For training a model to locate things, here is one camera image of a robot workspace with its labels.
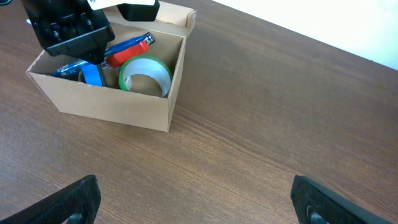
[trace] green ring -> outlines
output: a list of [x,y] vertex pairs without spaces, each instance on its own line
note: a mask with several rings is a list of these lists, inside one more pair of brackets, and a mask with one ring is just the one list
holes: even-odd
[[121,89],[121,90],[130,91],[129,89],[127,89],[126,84],[125,84],[124,81],[123,81],[123,80],[124,80],[124,79],[123,79],[123,72],[124,72],[124,69],[126,68],[127,64],[130,63],[130,62],[132,62],[132,61],[134,61],[134,60],[142,59],[142,58],[152,59],[152,60],[158,62],[160,65],[162,65],[164,68],[166,68],[166,71],[169,73],[169,76],[170,76],[170,81],[173,80],[173,74],[172,74],[172,72],[170,71],[170,69],[168,68],[168,66],[166,66],[161,60],[159,60],[159,59],[157,59],[157,58],[155,58],[155,57],[146,56],[146,55],[135,56],[135,57],[132,57],[132,58],[130,58],[129,60],[127,60],[127,61],[123,64],[122,68],[120,69],[120,73],[119,73],[119,86],[120,86],[120,89]]

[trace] brown wooden surface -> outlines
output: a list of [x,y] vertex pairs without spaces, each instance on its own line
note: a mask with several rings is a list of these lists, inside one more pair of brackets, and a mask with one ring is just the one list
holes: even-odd
[[198,9],[169,133],[56,112],[41,48],[0,7],[0,219],[86,174],[97,223],[297,223],[309,175],[398,222],[398,72],[212,1]]

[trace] green tape roll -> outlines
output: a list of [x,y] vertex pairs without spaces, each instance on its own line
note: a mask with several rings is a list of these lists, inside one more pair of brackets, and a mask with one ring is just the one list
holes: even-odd
[[159,59],[151,56],[130,58],[120,69],[119,86],[124,91],[130,91],[132,75],[147,75],[153,78],[162,89],[162,96],[170,91],[173,75],[170,69]]

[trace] red cylindrical object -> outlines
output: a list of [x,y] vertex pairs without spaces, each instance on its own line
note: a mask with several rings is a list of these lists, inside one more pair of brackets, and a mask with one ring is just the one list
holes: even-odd
[[141,41],[138,44],[129,47],[119,53],[112,54],[106,59],[106,62],[113,68],[119,67],[132,57],[138,56],[149,49],[146,41]]

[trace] cardboard box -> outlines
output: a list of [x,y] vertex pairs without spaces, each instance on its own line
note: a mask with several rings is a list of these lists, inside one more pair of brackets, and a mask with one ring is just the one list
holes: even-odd
[[51,77],[56,69],[76,59],[64,55],[51,57],[44,51],[28,68],[28,76],[59,112],[169,131],[182,77],[185,44],[195,24],[196,10],[160,2],[155,22],[126,21],[115,7],[104,12],[116,36],[110,45],[146,32],[154,35],[156,42],[144,55],[163,61],[173,73],[167,98]]

